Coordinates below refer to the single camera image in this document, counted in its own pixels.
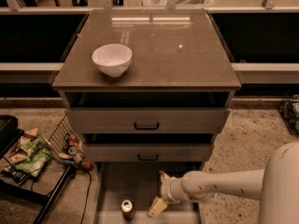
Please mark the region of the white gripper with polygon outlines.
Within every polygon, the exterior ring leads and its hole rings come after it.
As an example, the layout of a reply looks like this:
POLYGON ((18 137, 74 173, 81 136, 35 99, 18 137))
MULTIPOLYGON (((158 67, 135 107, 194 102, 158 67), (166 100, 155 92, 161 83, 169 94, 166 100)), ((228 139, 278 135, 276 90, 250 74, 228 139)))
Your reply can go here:
POLYGON ((162 213, 167 204, 180 203, 183 201, 183 192, 181 186, 181 179, 176 177, 170 177, 166 172, 160 171, 161 197, 156 197, 152 202, 151 207, 147 212, 148 217, 156 217, 162 213))

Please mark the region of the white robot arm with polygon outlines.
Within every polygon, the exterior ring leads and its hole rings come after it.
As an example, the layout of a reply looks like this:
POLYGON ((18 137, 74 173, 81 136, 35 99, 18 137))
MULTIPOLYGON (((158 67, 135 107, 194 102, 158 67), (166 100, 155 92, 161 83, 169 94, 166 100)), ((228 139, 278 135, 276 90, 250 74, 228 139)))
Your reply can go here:
POLYGON ((299 224, 299 143, 276 149, 261 170, 205 173, 189 171, 180 178, 160 172, 161 195, 154 199, 148 217, 155 217, 169 204, 206 201, 222 193, 258 200, 258 224, 299 224))

